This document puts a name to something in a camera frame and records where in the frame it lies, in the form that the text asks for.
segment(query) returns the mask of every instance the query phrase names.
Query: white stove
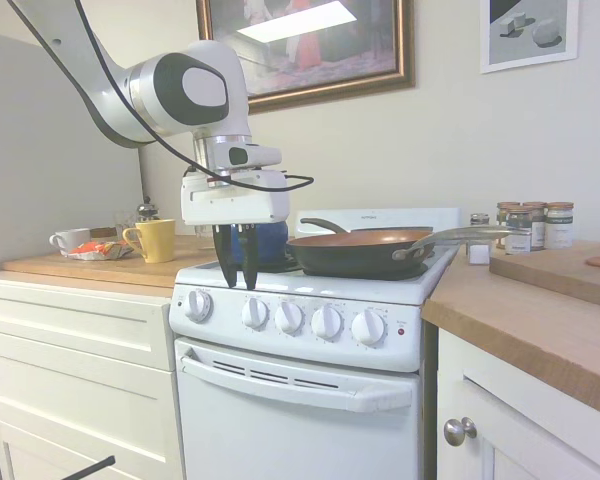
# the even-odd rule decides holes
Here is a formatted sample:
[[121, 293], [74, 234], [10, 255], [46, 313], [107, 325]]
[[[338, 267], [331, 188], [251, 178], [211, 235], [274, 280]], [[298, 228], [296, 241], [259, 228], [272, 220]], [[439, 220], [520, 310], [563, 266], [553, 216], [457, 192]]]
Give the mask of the white stove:
[[[460, 218], [458, 209], [299, 218], [308, 216], [349, 230], [437, 231]], [[305, 227], [297, 234], [328, 233]], [[260, 273], [255, 291], [227, 288], [217, 264], [180, 271], [170, 324], [187, 337], [176, 361], [188, 476], [420, 479], [420, 311], [456, 252], [436, 247], [408, 280]], [[281, 460], [289, 455], [293, 469]]]
[[220, 345], [296, 359], [396, 372], [420, 365], [420, 308], [456, 247], [437, 247], [409, 280], [260, 273], [255, 291], [226, 287], [217, 263], [176, 278], [171, 328]]

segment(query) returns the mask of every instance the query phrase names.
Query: painting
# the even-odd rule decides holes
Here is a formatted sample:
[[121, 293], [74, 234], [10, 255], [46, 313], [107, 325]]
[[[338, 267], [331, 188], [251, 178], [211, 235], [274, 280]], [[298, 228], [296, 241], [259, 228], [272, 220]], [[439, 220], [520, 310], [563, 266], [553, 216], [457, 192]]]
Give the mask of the painting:
[[579, 0], [481, 0], [482, 73], [578, 56]]
[[197, 0], [233, 48], [251, 112], [414, 85], [413, 0]]

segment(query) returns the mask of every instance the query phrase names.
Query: oven handle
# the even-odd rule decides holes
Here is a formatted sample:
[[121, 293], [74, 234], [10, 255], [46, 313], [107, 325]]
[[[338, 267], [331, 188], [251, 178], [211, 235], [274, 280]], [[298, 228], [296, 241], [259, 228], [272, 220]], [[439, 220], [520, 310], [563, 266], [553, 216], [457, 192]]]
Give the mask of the oven handle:
[[182, 357], [182, 372], [208, 383], [255, 397], [280, 402], [332, 408], [357, 413], [373, 413], [411, 406], [408, 384], [375, 384], [358, 391], [323, 390], [268, 382], [213, 368], [190, 357]]

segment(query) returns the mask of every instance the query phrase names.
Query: cutting board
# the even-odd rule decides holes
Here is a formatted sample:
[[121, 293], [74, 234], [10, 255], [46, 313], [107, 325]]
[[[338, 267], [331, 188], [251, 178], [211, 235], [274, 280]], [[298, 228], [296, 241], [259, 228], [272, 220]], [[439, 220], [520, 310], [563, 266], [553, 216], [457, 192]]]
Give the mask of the cutting board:
[[215, 251], [210, 248], [212, 245], [212, 241], [200, 240], [194, 236], [178, 236], [175, 259], [167, 263], [147, 264], [140, 255], [135, 253], [120, 260], [103, 262], [72, 260], [56, 253], [5, 262], [2, 264], [2, 269], [11, 272], [173, 288], [179, 270], [216, 260]]
[[489, 270], [600, 305], [600, 267], [585, 263], [600, 256], [600, 243], [582, 243], [564, 250], [543, 250], [525, 255], [494, 256]]

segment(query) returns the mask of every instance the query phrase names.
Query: control knob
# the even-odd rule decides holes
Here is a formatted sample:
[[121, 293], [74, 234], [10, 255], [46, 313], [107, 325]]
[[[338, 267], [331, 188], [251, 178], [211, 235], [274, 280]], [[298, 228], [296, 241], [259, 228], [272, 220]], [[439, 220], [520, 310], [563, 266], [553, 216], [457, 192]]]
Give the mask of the control knob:
[[289, 302], [282, 302], [276, 311], [276, 326], [278, 329], [288, 335], [295, 333], [302, 325], [304, 314], [297, 305]]
[[192, 322], [203, 322], [211, 312], [212, 303], [211, 297], [207, 292], [193, 290], [189, 292], [184, 301], [184, 314]]
[[267, 321], [269, 308], [257, 298], [250, 298], [242, 308], [242, 323], [253, 329], [260, 328]]
[[335, 337], [341, 328], [342, 317], [335, 308], [328, 305], [320, 308], [311, 319], [313, 333], [324, 340]]
[[367, 346], [375, 345], [380, 341], [384, 335], [384, 328], [382, 317], [369, 310], [356, 315], [351, 324], [353, 337]]

